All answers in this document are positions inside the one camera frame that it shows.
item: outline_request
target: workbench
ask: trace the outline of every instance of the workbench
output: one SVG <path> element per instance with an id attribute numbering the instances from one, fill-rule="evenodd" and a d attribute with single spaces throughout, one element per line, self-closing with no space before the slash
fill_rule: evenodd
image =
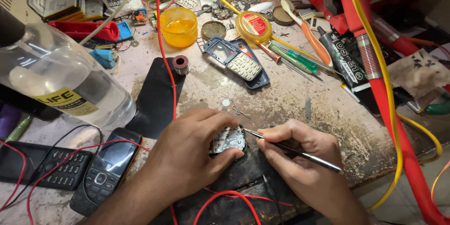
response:
<path id="1" fill-rule="evenodd" d="M 193 11 L 200 10 L 197 5 Z M 198 17 L 200 37 L 201 25 L 210 20 L 211 14 Z M 234 18 L 222 20 L 228 27 Z M 272 22 L 275 36 L 303 50 L 313 52 L 311 44 L 296 24 L 283 27 Z M 237 38 L 236 29 L 228 29 L 227 40 Z M 136 99 L 153 60 L 160 57 L 158 37 L 150 24 L 136 28 L 135 39 L 139 46 L 122 52 L 121 69 L 115 79 Z M 208 54 L 201 54 L 196 43 L 184 49 L 176 49 L 163 42 L 166 57 L 184 55 L 190 61 L 190 73 L 186 76 L 183 90 L 177 105 L 177 116 L 191 108 L 217 108 L 236 117 L 240 123 L 252 130 L 282 124 L 290 118 L 305 122 L 312 128 L 335 135 L 339 140 L 341 156 L 349 187 L 354 188 L 376 178 L 392 173 L 396 165 L 396 153 L 391 138 L 381 118 L 372 116 L 365 107 L 354 101 L 341 87 L 337 79 L 319 73 L 321 83 L 307 81 L 299 74 L 276 64 L 268 56 L 263 57 L 260 48 L 254 52 L 266 70 L 270 84 L 250 90 L 243 80 L 232 71 L 225 69 Z M 239 109 L 249 114 L 236 115 L 232 105 L 222 106 L 223 95 L 229 96 Z M 305 99 L 311 97 L 312 118 L 306 119 Z M 406 106 L 398 112 L 418 122 L 430 130 L 443 143 L 448 143 L 450 130 L 447 122 L 450 116 L 419 116 Z M 52 121 L 33 119 L 29 129 L 20 141 L 52 145 L 74 126 L 81 124 L 77 119 L 63 115 Z M 433 142 L 419 130 L 404 124 L 419 157 L 432 157 L 435 153 Z M 105 131 L 105 139 L 110 131 Z M 242 194 L 267 197 L 262 174 L 270 179 L 278 194 L 278 200 L 293 206 L 281 205 L 284 220 L 295 216 L 307 216 L 310 208 L 303 204 L 270 167 L 258 149 L 255 138 L 247 134 L 248 149 L 243 158 L 233 163 L 210 188 L 215 191 L 237 190 Z M 74 134 L 61 141 L 58 146 L 80 148 L 98 143 L 97 131 L 93 128 L 76 130 Z M 152 148 L 156 140 L 144 138 L 143 145 Z M 132 164 L 126 178 L 130 178 L 145 163 L 148 154 L 142 149 Z M 0 203 L 4 203 L 14 190 L 14 184 L 0 183 Z M 10 209 L 0 214 L 0 224 L 27 224 L 26 196 L 28 190 Z M 69 202 L 73 192 L 37 187 L 31 196 L 31 213 L 35 224 L 75 224 L 84 216 L 72 211 Z M 192 224 L 200 206 L 212 193 L 201 190 L 198 193 L 176 202 L 175 210 L 180 224 Z M 263 224 L 278 224 L 276 206 L 265 200 L 251 200 Z M 253 224 L 254 218 L 247 205 L 240 199 L 218 198 L 203 212 L 200 224 Z M 152 224 L 172 224 L 170 212 L 165 210 Z"/>

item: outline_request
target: plastic bottle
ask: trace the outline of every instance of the plastic bottle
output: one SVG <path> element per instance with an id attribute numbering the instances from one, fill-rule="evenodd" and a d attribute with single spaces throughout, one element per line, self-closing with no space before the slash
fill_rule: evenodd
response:
<path id="1" fill-rule="evenodd" d="M 86 50 L 46 24 L 0 6 L 0 83 L 89 124 L 114 129 L 136 112 L 131 95 Z"/>

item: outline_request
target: electronic component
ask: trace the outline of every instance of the electronic component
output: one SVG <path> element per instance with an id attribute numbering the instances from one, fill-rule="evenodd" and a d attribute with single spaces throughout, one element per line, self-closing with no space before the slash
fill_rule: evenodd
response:
<path id="1" fill-rule="evenodd" d="M 145 8 L 139 8 L 137 11 L 133 12 L 132 16 L 134 25 L 143 25 L 149 22 L 149 16 Z"/>
<path id="2" fill-rule="evenodd" d="M 228 127 L 216 134 L 211 140 L 209 153 L 218 154 L 227 148 L 238 148 L 245 151 L 245 147 L 245 132 L 240 125 L 237 128 Z"/>
<path id="3" fill-rule="evenodd" d="M 21 184 L 28 184 L 32 180 L 32 174 L 44 158 L 51 146 L 31 144 L 24 142 L 8 142 L 25 155 L 26 169 Z M 42 177 L 65 159 L 75 149 L 54 147 L 42 165 L 38 168 L 39 174 L 35 179 Z M 0 148 L 0 181 L 16 183 L 22 171 L 22 157 L 12 149 L 2 146 Z M 52 174 L 42 179 L 37 186 L 61 190 L 75 190 L 83 179 L 83 175 L 92 160 L 92 153 L 79 151 L 65 161 Z"/>
<path id="4" fill-rule="evenodd" d="M 224 66 L 250 81 L 261 71 L 261 65 L 233 44 L 219 36 L 214 36 L 205 45 L 204 50 Z"/>
<path id="5" fill-rule="evenodd" d="M 142 142 L 141 135 L 120 127 L 111 133 L 107 142 L 119 139 L 137 144 Z M 103 145 L 85 175 L 86 193 L 81 184 L 70 200 L 70 208 L 79 214 L 90 216 L 119 186 L 137 151 L 138 146 L 130 142 Z"/>

